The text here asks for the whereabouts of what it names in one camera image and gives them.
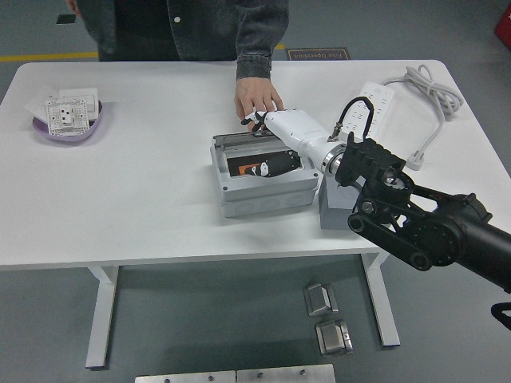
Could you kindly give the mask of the person's left hand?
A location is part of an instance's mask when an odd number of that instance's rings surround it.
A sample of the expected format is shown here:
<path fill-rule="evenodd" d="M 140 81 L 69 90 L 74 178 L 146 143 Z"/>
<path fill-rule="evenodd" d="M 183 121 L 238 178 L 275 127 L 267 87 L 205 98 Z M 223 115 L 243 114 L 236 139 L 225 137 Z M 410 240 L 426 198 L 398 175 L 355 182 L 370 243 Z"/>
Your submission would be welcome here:
<path fill-rule="evenodd" d="M 283 101 L 270 79 L 245 77 L 236 81 L 236 115 L 243 120 L 253 111 L 282 111 Z"/>

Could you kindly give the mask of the robot right hand white shell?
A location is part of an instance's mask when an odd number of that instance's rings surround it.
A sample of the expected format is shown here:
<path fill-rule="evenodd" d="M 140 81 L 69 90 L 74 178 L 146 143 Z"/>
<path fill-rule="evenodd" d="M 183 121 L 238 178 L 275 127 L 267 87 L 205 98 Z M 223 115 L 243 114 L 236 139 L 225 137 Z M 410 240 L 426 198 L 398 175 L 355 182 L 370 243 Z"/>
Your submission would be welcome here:
<path fill-rule="evenodd" d="M 345 151 L 345 144 L 331 138 L 331 134 L 303 110 L 292 109 L 274 112 L 254 111 L 242 119 L 242 125 L 251 121 L 254 130 L 266 126 L 275 136 L 303 159 L 312 161 L 325 176 L 334 176 Z"/>

